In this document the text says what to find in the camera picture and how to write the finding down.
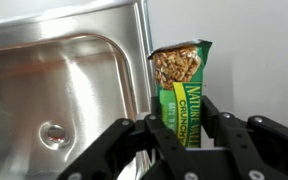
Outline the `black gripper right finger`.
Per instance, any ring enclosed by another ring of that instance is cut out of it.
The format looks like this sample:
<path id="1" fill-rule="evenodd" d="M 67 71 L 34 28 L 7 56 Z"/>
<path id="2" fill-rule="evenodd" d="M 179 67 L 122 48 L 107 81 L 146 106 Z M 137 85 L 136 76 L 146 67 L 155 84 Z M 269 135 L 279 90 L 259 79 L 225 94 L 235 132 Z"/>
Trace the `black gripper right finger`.
<path id="1" fill-rule="evenodd" d="M 220 112 L 202 97 L 202 126 L 215 147 L 229 152 L 244 180 L 288 180 L 288 127 L 262 115 L 247 121 Z"/>

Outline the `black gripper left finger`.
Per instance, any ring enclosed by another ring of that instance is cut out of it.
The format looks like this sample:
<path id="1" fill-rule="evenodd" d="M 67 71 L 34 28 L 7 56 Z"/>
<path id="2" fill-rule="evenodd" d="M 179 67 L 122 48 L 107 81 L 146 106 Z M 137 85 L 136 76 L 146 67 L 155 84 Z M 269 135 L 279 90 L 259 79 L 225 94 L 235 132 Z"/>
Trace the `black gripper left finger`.
<path id="1" fill-rule="evenodd" d="M 161 158 L 141 180 L 198 180 L 198 169 L 172 130 L 154 115 L 133 122 L 121 118 L 110 125 L 57 180 L 117 180 L 143 150 L 156 149 Z"/>

